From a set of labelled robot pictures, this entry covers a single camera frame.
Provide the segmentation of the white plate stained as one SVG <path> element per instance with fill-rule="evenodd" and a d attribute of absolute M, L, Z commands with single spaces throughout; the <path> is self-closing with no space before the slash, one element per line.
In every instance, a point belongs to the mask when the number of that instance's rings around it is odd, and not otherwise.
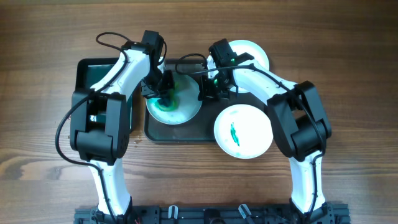
<path fill-rule="evenodd" d="M 245 52 L 249 53 L 256 59 L 259 64 L 264 67 L 266 70 L 270 70 L 269 58 L 265 51 L 256 43 L 251 42 L 249 40 L 234 40 L 229 42 L 232 51 L 237 53 L 237 55 L 241 55 Z M 216 68 L 215 61 L 211 55 L 207 58 L 207 67 L 208 69 Z M 219 72 L 208 72 L 208 78 L 214 78 Z M 235 92 L 236 87 L 231 85 L 228 87 L 230 91 Z M 238 88 L 239 93 L 248 93 L 244 88 Z"/>

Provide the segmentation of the green yellow sponge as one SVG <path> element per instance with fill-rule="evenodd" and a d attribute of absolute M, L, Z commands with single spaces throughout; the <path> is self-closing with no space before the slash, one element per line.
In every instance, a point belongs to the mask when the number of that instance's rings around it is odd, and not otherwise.
<path fill-rule="evenodd" d="M 178 108 L 178 99 L 175 96 L 175 91 L 178 89 L 178 87 L 179 84 L 177 83 L 174 85 L 173 89 L 169 90 L 165 98 L 154 99 L 149 104 L 153 106 L 155 109 L 164 112 L 176 110 Z"/>

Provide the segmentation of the white plate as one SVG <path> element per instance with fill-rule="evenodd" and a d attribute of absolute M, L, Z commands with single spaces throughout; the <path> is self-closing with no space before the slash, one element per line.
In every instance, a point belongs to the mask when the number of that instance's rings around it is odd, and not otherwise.
<path fill-rule="evenodd" d="M 274 138 L 268 116 L 259 108 L 245 104 L 224 109 L 217 116 L 213 130 L 219 147 L 239 159 L 261 156 Z"/>

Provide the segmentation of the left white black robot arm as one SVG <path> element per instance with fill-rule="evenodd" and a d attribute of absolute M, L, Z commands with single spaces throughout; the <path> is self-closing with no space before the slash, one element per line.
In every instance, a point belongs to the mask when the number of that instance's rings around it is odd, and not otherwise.
<path fill-rule="evenodd" d="M 166 51 L 163 39 L 127 41 L 102 80 L 72 94 L 72 107 L 66 114 L 71 119 L 70 145 L 79 154 L 77 163 L 88 166 L 95 178 L 99 204 L 92 219 L 97 222 L 137 219 L 132 215 L 122 165 L 130 134 L 127 100 L 139 85 L 144 86 L 144 98 L 168 95 L 174 81 L 171 72 L 161 67 Z"/>

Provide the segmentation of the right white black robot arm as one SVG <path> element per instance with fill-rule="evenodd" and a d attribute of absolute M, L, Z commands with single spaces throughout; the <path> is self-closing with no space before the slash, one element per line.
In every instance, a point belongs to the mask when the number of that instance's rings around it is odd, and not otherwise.
<path fill-rule="evenodd" d="M 331 125 L 314 84 L 284 80 L 256 60 L 211 65 L 205 77 L 217 92 L 233 85 L 266 106 L 265 111 L 242 103 L 224 109 L 213 126 L 218 145 L 234 157 L 249 159 L 276 143 L 290 162 L 294 209 L 307 217 L 320 208 L 325 203 L 321 164 Z"/>

